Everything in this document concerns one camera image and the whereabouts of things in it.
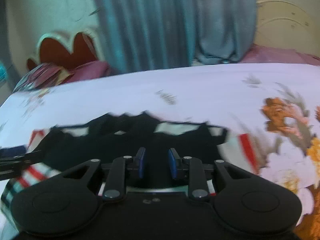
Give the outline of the white striped small garment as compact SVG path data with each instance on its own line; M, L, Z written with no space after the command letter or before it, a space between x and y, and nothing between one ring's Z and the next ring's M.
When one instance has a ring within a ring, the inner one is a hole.
M132 187L175 186L167 162L170 148L180 156L199 158L206 164L223 159L249 172L258 171L253 144L246 133L236 135L207 123L164 122L147 113L105 114L83 125L36 129L27 146L1 150L3 157L24 156L33 162L8 181L1 207L8 208L14 195L26 187L89 159L110 163L117 157L135 155L141 147L146 149L144 177L131 183Z

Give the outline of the magenta pillow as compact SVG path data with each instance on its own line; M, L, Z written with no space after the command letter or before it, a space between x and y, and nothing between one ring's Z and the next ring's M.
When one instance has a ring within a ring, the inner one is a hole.
M92 61L69 72L70 76L63 81L63 84L110 76L114 73L114 69L106 61Z

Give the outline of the floral white bed sheet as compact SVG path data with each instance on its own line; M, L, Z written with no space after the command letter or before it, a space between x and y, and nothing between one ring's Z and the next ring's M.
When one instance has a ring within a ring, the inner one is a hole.
M1 106L1 147L31 151L51 127L81 136L103 114L143 112L159 120L158 133L228 129L221 157L294 192L303 207L296 234L319 239L319 66L198 66L17 92Z

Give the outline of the red scalloped headboard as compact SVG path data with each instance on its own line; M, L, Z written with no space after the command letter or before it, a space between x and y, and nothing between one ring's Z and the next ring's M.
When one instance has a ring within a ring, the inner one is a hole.
M42 63L52 63L71 70L104 59L97 30L87 27L72 32L53 31L43 34L35 51L26 60L26 68L32 70Z

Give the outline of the blue-grey curtain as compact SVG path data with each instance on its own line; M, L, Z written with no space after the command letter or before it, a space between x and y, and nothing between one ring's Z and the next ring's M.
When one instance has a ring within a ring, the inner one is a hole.
M94 0L118 74L236 63L254 40L256 0Z

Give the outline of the cream wardrobe door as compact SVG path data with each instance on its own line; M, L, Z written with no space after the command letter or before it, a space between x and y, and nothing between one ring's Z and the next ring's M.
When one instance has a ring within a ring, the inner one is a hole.
M319 56L319 0L257 0L254 43Z

